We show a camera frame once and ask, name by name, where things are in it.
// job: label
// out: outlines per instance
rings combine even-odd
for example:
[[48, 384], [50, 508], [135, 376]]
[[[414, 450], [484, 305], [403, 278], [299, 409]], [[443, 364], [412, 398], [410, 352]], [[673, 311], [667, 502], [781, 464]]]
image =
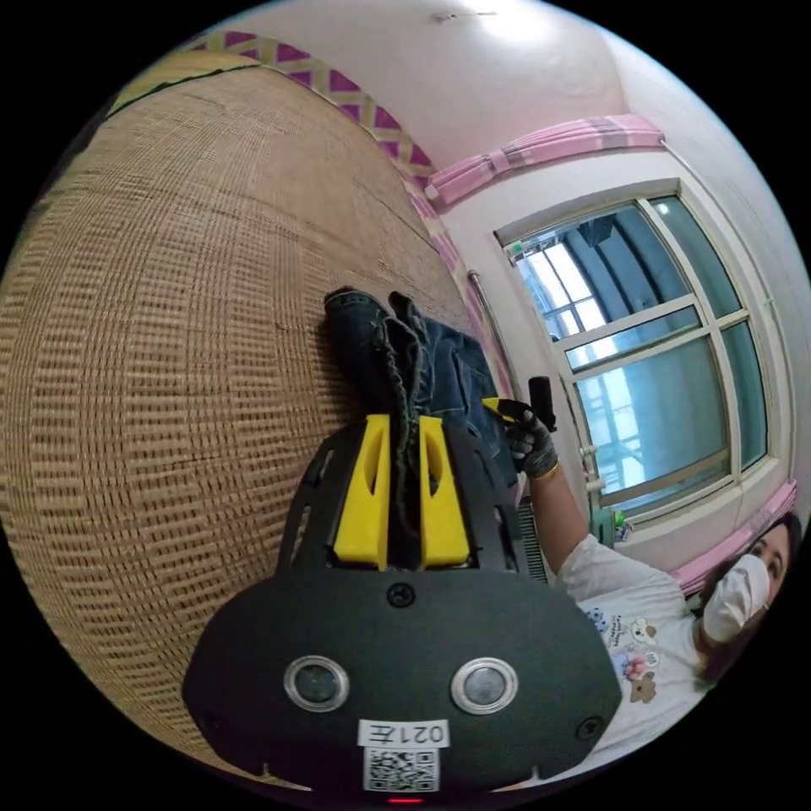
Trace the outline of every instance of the label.
[[374, 749], [443, 749], [450, 746], [448, 722], [365, 721], [357, 723], [357, 745]]
[[439, 791], [439, 749], [366, 747], [363, 750], [363, 790], [417, 793]]

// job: denim fabric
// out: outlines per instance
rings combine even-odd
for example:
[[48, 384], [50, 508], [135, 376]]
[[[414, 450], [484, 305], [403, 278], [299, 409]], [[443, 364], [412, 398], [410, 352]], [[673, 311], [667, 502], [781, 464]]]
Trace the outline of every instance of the denim fabric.
[[351, 287], [324, 299], [327, 332], [341, 371], [368, 413], [393, 417], [395, 502], [410, 524], [408, 516], [415, 513], [406, 505], [412, 495], [409, 482], [419, 476], [420, 416], [441, 417], [480, 437], [504, 483], [512, 487], [518, 477], [503, 426], [482, 405], [497, 391], [478, 342], [424, 318], [400, 293], [389, 296], [389, 305], [393, 315]]

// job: face mask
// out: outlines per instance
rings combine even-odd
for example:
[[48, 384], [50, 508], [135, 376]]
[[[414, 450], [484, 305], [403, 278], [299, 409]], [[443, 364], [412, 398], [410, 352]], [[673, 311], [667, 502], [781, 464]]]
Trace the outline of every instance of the face mask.
[[705, 633], [719, 643], [734, 639], [768, 600], [769, 572], [765, 563], [754, 555], [743, 555], [705, 606]]

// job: text 021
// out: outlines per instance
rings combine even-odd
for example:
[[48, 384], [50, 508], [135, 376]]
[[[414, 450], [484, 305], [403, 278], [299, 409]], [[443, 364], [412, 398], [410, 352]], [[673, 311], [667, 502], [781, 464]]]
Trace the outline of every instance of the text 021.
[[357, 745], [376, 749], [442, 749], [450, 746], [448, 722], [365, 721], [357, 723]]

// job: glove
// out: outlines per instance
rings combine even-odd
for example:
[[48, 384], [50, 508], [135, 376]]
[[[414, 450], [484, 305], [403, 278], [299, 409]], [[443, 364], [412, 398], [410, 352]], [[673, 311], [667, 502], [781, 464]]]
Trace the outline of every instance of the glove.
[[507, 428], [509, 451], [515, 469], [530, 479], [551, 473], [558, 466], [558, 452], [546, 426], [532, 411]]

